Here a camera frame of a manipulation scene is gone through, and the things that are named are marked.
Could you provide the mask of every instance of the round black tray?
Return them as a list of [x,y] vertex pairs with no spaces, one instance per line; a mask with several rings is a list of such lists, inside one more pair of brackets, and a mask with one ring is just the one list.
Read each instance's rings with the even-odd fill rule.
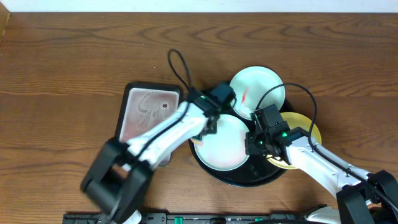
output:
[[[294,109],[292,105],[287,100],[285,100],[284,104],[280,109],[280,112],[294,112]],[[254,131],[255,129],[254,122],[240,117],[232,109],[228,110],[224,114],[230,114],[239,118],[241,121],[245,123],[245,125],[249,128],[250,131]],[[204,163],[202,163],[202,161],[199,159],[198,155],[196,154],[195,146],[193,145],[191,140],[189,140],[188,143],[194,158],[199,163],[199,166],[214,178],[229,185],[237,187],[255,187],[263,184],[268,184],[276,180],[284,172],[286,172],[285,169],[276,167],[273,164],[271,164],[263,155],[249,156],[249,158],[243,165],[234,170],[230,171],[214,170],[206,166]]]

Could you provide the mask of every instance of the white background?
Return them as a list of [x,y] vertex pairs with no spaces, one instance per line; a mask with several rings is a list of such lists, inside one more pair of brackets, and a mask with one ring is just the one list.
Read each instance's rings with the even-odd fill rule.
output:
[[398,12],[398,0],[0,0],[11,12]]

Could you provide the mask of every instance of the yellow plate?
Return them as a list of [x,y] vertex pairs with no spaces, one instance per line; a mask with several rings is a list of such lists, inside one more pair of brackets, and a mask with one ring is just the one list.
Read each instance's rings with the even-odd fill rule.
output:
[[[299,113],[294,113],[294,112],[284,112],[281,113],[282,118],[287,121],[287,124],[289,125],[290,129],[294,129],[296,127],[301,127],[302,129],[309,131],[310,130],[310,125],[311,125],[311,119],[299,114]],[[313,126],[311,136],[314,137],[319,144],[322,144],[322,138],[321,138],[321,133],[319,132],[318,127],[316,124]],[[283,168],[283,169],[297,169],[296,167],[292,165],[288,165],[285,161],[278,161],[276,159],[280,159],[279,157],[276,157],[276,159],[270,158],[272,155],[268,155],[268,161],[272,163],[273,165]]]

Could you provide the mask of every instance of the wooden table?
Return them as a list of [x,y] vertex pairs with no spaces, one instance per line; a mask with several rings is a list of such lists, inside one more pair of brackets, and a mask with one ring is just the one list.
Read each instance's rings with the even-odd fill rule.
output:
[[[127,83],[178,84],[169,48],[181,50],[199,88],[251,65],[307,86],[324,145],[398,177],[394,14],[13,13],[0,47],[1,223],[61,223],[66,212],[96,210],[80,181],[114,134]],[[287,98],[312,115],[300,90],[288,87]],[[300,170],[262,187],[231,187],[203,171],[184,143],[156,172],[145,207],[262,214],[319,203],[336,207]]]

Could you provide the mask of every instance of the green indicator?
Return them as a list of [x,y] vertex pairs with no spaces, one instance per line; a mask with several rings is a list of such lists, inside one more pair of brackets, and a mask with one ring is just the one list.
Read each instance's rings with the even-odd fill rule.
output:
[[182,217],[175,217],[174,224],[182,224]]

